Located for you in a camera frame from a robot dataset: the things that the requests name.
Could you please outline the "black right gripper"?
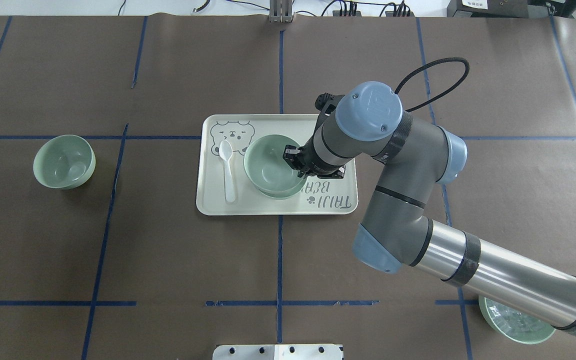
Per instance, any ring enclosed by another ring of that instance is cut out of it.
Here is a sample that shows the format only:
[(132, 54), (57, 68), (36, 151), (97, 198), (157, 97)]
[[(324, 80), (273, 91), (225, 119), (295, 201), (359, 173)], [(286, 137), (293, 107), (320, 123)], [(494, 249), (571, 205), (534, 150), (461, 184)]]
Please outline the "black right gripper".
[(343, 179), (345, 165), (333, 165), (320, 157), (315, 147), (314, 134), (303, 146), (286, 145), (282, 158), (298, 178), (318, 177), (320, 179)]

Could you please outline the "green bowl near left arm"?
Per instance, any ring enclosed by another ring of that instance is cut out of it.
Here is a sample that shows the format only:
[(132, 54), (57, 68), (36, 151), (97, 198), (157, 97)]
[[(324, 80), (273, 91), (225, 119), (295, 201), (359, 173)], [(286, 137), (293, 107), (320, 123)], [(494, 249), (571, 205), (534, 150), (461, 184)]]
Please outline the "green bowl near left arm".
[(33, 160), (33, 175), (42, 186), (60, 191), (84, 185), (96, 170), (90, 143), (81, 136), (64, 134), (43, 144)]

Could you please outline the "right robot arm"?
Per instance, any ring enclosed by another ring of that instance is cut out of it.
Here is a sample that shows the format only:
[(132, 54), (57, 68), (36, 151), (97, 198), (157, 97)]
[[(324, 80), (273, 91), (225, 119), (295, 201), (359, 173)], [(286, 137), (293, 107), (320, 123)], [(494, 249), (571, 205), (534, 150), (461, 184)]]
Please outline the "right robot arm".
[(466, 165), (466, 142), (415, 117), (398, 89), (368, 81), (346, 95), (319, 95), (315, 109), (308, 141), (279, 150), (297, 179), (341, 179), (345, 166), (361, 155), (382, 164), (354, 239), (361, 262), (386, 274), (402, 266), (418, 269), (576, 337), (576, 275), (458, 228), (466, 212), (481, 209), (475, 203), (481, 199), (518, 207), (522, 219), (499, 223), (516, 240), (537, 240), (544, 254), (563, 243), (557, 236), (576, 248), (576, 144), (478, 141), (477, 150), (509, 151), (502, 159), (515, 165), (478, 162), (480, 182), (459, 204), (447, 189)]

